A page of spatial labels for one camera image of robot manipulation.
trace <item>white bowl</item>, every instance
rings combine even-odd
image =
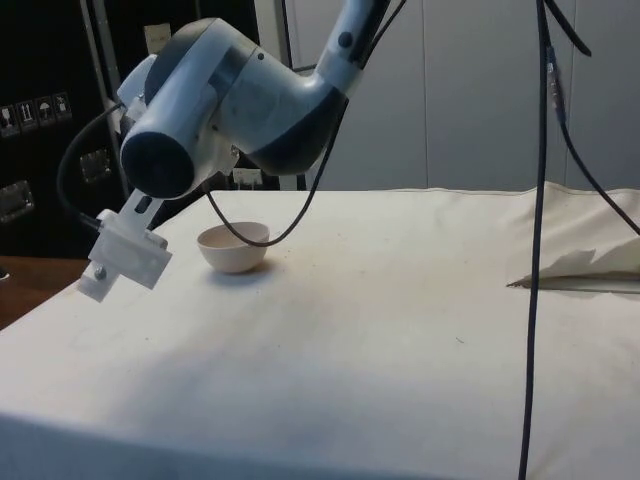
[[[269,240],[269,227],[261,223],[232,223],[238,233],[254,242]],[[223,273],[241,273],[255,268],[267,253],[266,247],[252,247],[238,239],[224,225],[205,230],[198,236],[198,247],[204,259]]]

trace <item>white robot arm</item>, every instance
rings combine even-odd
[[[389,3],[345,2],[309,77],[221,19],[182,28],[146,76],[147,110],[122,146],[129,181],[154,198],[183,196],[214,173],[210,147],[219,137],[268,174],[308,170],[353,93]]]
[[[144,60],[118,91],[132,125],[121,162],[136,191],[119,214],[101,214],[79,289],[101,301],[119,275],[153,288],[171,258],[147,230],[162,201],[231,169],[238,149],[271,175],[307,171],[357,86],[389,4],[346,0],[311,76],[221,19],[186,25]]]

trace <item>white fabric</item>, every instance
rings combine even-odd
[[[640,222],[640,192],[611,198]],[[516,197],[506,224],[515,235],[508,282],[528,286],[535,192]],[[640,238],[595,192],[547,183],[540,277],[543,288],[640,293]]]
[[[305,195],[217,197],[277,233]],[[200,256],[205,202],[160,229],[156,290],[69,288],[0,332],[0,478],[516,476],[527,195],[319,192],[241,276]],[[635,298],[541,293],[531,478],[637,478]]]

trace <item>black cable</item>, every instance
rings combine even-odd
[[[364,58],[364,61],[362,62],[362,67],[361,68],[364,69],[364,67],[367,66],[367,63],[369,63],[369,59],[371,58],[371,55],[373,54],[373,51],[376,49],[376,47],[378,46],[378,43],[380,43],[380,40],[382,39],[384,34],[387,32],[387,30],[389,29],[389,27],[391,26],[393,21],[396,19],[396,17],[398,16],[398,14],[402,10],[402,8],[406,5],[406,3],[407,3],[407,0],[402,0],[398,4],[398,6],[393,11],[393,13],[389,17],[389,19],[386,21],[386,23],[382,26],[382,28],[380,30],[378,30],[378,33],[376,34],[376,36],[373,37],[373,41],[371,42],[371,46],[369,47],[369,53],[367,53],[366,57]]]
[[[222,211],[220,210],[220,208],[216,204],[215,200],[211,196],[211,192],[209,192],[209,189],[206,188],[204,183],[202,184],[202,190],[204,191],[204,194],[209,199],[209,203],[211,203],[211,206],[213,207],[213,209],[216,211],[216,213],[220,217],[220,220],[222,220],[222,223],[229,229],[229,231],[231,233],[233,233],[238,239],[242,240],[247,245],[251,245],[253,247],[270,247],[272,245],[275,245],[277,243],[282,242],[285,238],[287,238],[289,236],[289,234],[291,232],[293,232],[293,230],[298,226],[298,223],[300,223],[302,218],[307,213],[307,210],[309,209],[309,207],[311,206],[311,202],[313,201],[313,197],[315,196],[316,191],[318,190],[318,185],[320,185],[320,180],[322,179],[322,174],[324,173],[324,170],[325,170],[325,168],[327,166],[327,162],[329,161],[329,157],[331,157],[331,151],[333,150],[333,146],[335,145],[336,138],[338,138],[338,132],[340,130],[340,125],[342,124],[342,120],[344,118],[345,112],[347,111],[347,106],[348,105],[349,105],[349,100],[347,99],[347,101],[344,104],[344,107],[342,108],[342,111],[340,112],[340,115],[338,116],[338,120],[337,120],[336,126],[334,127],[333,132],[331,133],[331,137],[329,139],[329,143],[327,144],[327,148],[325,150],[324,157],[322,159],[322,162],[320,163],[320,168],[318,169],[318,173],[316,174],[316,178],[313,181],[313,185],[311,186],[311,190],[309,191],[309,195],[307,196],[307,200],[304,202],[304,205],[302,206],[302,209],[300,210],[300,213],[298,213],[298,215],[293,220],[291,225],[289,225],[289,227],[278,238],[276,238],[274,240],[270,240],[268,242],[256,242],[256,241],[248,239],[247,237],[242,235],[240,232],[238,232],[234,228],[234,226],[229,222],[229,220],[227,220],[227,218],[224,216],[224,214],[222,213]]]
[[[562,79],[560,77],[560,69],[558,68],[558,63],[556,59],[555,52],[553,47],[547,48],[548,52],[548,73],[549,73],[549,88],[551,90],[551,95],[553,98],[553,107],[556,111],[556,117],[558,119],[558,123],[560,124],[560,130],[562,131],[562,136],[564,137],[564,141],[571,153],[571,157],[575,161],[576,165],[585,176],[585,178],[589,181],[591,186],[597,191],[602,199],[609,204],[609,206],[618,214],[620,218],[622,218],[627,225],[633,230],[637,235],[640,235],[640,227],[631,220],[629,215],[627,215],[624,210],[622,210],[616,202],[604,191],[604,188],[600,186],[595,177],[591,174],[585,163],[580,158],[578,151],[576,150],[573,141],[571,140],[571,135],[569,134],[569,128],[567,126],[567,112],[564,101],[564,90],[562,88]]]
[[[555,0],[545,0],[545,3],[547,4],[547,7],[549,7],[549,11],[553,15],[553,17],[556,19],[556,22],[558,22],[558,25],[560,25],[560,28],[562,28],[565,35],[569,37],[569,40],[571,40],[571,43],[575,45],[580,53],[586,55],[587,57],[590,57],[591,50],[573,29],[571,23],[569,22],[569,20],[567,20],[567,17],[564,16],[562,10],[560,10],[560,7],[558,7],[558,4],[555,2]]]
[[[69,168],[69,164],[71,160],[76,158],[77,150],[80,146],[81,142],[91,133],[96,127],[98,127],[109,115],[122,107],[122,104],[119,103],[109,108],[107,111],[102,112],[96,118],[91,120],[88,124],[84,126],[82,130],[75,136],[75,138],[71,141],[67,150],[64,152],[62,159],[60,160],[60,165],[58,166],[58,173],[56,176],[56,191],[58,194],[58,199],[62,204],[62,207],[66,211],[66,213],[70,216],[78,220],[80,223],[85,225],[86,227],[95,230],[98,232],[100,230],[100,221],[97,218],[93,218],[86,213],[78,210],[74,205],[71,204],[69,199],[64,193],[64,178]]]
[[[544,0],[536,0],[538,17],[538,49],[540,57],[540,98],[538,118],[538,180],[536,184],[536,206],[533,221],[533,248],[531,253],[531,291],[529,318],[527,323],[527,371],[525,380],[524,421],[518,479],[527,477],[529,445],[531,441],[531,416],[533,412],[533,385],[535,373],[536,321],[538,315],[538,293],[540,290],[540,249],[542,243],[542,214],[544,206],[544,182],[547,170],[547,47],[551,45]]]
[[[562,136],[564,137],[564,141],[567,144],[567,148],[569,148],[569,152],[571,153],[573,160],[576,162],[576,165],[578,166],[582,174],[586,177],[586,179],[589,181],[589,183],[594,188],[594,190],[600,194],[602,199],[605,202],[607,202],[609,206],[613,208],[618,215],[620,215],[620,218],[622,218],[626,222],[626,224],[629,225],[631,230],[633,230],[637,235],[640,235],[640,227],[638,227],[638,225],[633,220],[631,220],[629,215],[627,215],[625,211],[622,210],[618,206],[618,204],[613,201],[613,199],[607,194],[607,192],[604,191],[604,189],[600,186],[600,184],[593,177],[593,175],[591,175],[591,172],[589,171],[587,166],[584,164],[584,162],[580,158],[580,155],[578,155],[576,147],[573,145],[573,141],[571,140],[571,136],[569,135],[569,130],[567,129],[567,124],[561,123],[560,129],[562,130]]]

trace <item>screw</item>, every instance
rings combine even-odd
[[[98,268],[96,268],[96,270],[93,272],[93,276],[96,277],[96,280],[98,281],[102,281],[104,279],[107,278],[107,269],[104,268],[104,265],[100,265]]]

